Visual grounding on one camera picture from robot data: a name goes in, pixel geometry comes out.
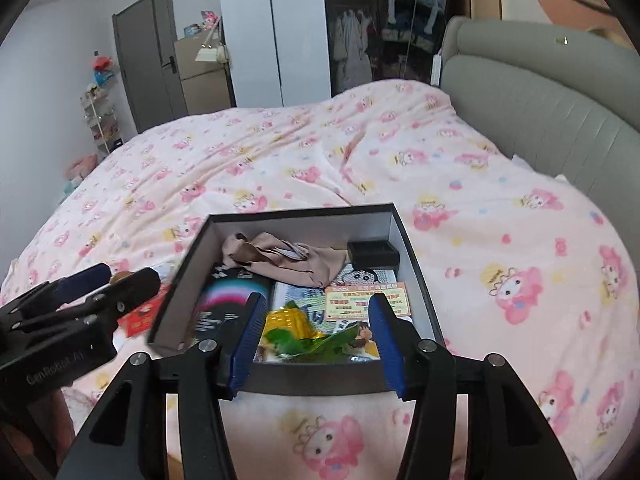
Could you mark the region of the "cartoon diamond painting kit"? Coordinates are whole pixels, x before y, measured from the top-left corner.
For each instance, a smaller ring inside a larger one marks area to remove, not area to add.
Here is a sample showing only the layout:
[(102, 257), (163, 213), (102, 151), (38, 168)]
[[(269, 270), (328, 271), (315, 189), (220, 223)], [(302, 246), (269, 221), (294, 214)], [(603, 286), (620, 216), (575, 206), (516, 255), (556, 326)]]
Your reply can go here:
[(356, 269), (347, 263), (324, 289), (277, 282), (258, 356), (297, 364), (377, 360), (368, 309), (378, 292), (387, 297), (397, 316), (408, 321), (408, 294), (393, 270)]

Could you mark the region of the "grey upholstered headboard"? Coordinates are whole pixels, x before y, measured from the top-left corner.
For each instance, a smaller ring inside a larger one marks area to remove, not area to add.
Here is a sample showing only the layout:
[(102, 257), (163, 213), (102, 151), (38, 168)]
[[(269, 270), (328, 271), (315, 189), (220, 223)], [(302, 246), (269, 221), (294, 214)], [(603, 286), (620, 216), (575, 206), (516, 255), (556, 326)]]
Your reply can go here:
[(637, 231), (637, 52), (562, 26), (453, 18), (440, 53), (440, 86), (462, 119)]

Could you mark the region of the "beige crumpled cloth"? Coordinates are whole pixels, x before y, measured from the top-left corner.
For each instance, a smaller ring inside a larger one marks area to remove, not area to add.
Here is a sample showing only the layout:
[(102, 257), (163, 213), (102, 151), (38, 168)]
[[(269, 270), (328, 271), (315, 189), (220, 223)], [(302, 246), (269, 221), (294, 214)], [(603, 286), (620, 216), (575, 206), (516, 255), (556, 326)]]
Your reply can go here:
[(281, 240), (262, 232), (249, 240), (242, 233), (228, 236), (221, 246), (222, 263), (270, 280), (306, 288), (326, 288), (343, 270), (345, 249), (314, 247)]

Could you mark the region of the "pink cartoon print blanket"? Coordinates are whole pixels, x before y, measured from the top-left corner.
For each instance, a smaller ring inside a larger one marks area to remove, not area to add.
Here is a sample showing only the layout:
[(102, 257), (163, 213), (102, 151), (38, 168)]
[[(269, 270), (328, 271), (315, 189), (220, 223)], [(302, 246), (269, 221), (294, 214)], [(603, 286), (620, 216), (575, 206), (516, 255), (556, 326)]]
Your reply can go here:
[(521, 167), (461, 112), (427, 84), (385, 81), (154, 127), (58, 206), (11, 262), (1, 297), (98, 262), (171, 276), (211, 214), (391, 203), (447, 348), (503, 354), (578, 477), (598, 478), (639, 408), (628, 247), (566, 171)]

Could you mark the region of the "red packet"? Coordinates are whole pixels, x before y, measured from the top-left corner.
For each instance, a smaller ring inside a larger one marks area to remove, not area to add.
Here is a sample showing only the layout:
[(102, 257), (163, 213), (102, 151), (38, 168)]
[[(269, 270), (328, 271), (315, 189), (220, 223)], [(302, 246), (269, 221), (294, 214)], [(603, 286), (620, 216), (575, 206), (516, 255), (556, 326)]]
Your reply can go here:
[(152, 327), (158, 310), (160, 310), (160, 306), (168, 293), (168, 289), (168, 284), (161, 284), (156, 296), (142, 304), (142, 306), (135, 308), (118, 321), (119, 327), (124, 331), (127, 338), (145, 333)]

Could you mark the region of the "white shelf with toys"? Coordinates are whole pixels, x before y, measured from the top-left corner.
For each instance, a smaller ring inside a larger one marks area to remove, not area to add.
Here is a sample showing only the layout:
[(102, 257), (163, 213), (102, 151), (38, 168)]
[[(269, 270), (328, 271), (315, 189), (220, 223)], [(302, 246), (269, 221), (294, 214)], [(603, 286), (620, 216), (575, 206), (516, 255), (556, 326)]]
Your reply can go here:
[(79, 98), (84, 121), (102, 158), (124, 144), (116, 108), (110, 92), (116, 84), (116, 67), (113, 59), (93, 52), (91, 64), (93, 80)]

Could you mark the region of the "grey door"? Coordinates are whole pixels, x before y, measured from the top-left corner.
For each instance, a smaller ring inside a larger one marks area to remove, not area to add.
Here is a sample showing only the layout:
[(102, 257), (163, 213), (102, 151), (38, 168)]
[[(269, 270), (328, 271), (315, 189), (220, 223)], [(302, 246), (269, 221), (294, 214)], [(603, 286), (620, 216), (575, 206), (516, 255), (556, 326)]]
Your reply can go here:
[(172, 0), (138, 0), (112, 16), (122, 82), (138, 133), (186, 116)]

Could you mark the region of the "small black box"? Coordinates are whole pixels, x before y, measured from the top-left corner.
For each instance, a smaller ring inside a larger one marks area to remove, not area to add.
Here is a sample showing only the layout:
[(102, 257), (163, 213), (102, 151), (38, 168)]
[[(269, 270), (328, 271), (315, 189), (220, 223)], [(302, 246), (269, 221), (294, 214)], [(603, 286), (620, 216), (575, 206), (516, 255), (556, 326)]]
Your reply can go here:
[(356, 240), (347, 243), (349, 261), (355, 270), (395, 269), (398, 250), (388, 240)]

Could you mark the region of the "black box with rainbow swirl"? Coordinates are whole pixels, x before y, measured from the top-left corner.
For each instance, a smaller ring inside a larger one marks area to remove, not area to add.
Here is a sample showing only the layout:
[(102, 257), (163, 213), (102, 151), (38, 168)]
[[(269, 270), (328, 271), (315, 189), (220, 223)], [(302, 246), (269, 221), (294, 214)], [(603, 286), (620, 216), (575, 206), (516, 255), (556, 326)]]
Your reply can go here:
[(198, 297), (191, 320), (193, 342), (215, 339), (220, 326), (243, 313), (251, 294), (270, 300), (273, 280), (216, 262)]

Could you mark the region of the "yellow green snack packet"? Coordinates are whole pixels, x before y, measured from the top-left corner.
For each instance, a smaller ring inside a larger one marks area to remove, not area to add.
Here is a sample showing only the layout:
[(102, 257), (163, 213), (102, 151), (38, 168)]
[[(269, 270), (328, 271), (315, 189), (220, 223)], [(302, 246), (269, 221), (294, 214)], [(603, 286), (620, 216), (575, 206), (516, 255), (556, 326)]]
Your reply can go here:
[(256, 351), (256, 362), (284, 364), (345, 364), (380, 358), (368, 322), (329, 322), (318, 328), (308, 312), (290, 301), (272, 310)]

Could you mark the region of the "small beige fridge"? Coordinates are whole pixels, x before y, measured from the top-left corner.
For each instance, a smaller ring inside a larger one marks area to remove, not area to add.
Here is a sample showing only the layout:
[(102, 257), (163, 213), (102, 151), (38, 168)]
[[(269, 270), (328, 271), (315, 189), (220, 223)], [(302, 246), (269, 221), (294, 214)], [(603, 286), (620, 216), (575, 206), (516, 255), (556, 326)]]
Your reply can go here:
[(188, 113), (210, 114), (232, 107), (228, 53), (219, 30), (203, 30), (174, 46)]

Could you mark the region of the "orange yellow card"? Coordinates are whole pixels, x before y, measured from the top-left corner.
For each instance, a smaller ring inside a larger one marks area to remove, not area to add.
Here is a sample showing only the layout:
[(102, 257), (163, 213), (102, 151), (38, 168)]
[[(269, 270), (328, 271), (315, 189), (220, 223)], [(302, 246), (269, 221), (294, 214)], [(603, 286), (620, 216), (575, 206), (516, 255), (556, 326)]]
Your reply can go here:
[(328, 321), (365, 321), (369, 301), (383, 294), (397, 316), (410, 316), (410, 302), (404, 283), (331, 286), (326, 289), (324, 313)]

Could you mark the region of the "open closet with clothes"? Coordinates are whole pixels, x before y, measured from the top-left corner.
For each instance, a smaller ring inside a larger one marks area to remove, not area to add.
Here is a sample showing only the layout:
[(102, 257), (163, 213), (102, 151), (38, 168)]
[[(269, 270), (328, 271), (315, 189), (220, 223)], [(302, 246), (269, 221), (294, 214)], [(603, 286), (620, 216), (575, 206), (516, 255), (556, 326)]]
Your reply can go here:
[(450, 0), (324, 0), (332, 93), (382, 79), (431, 80)]

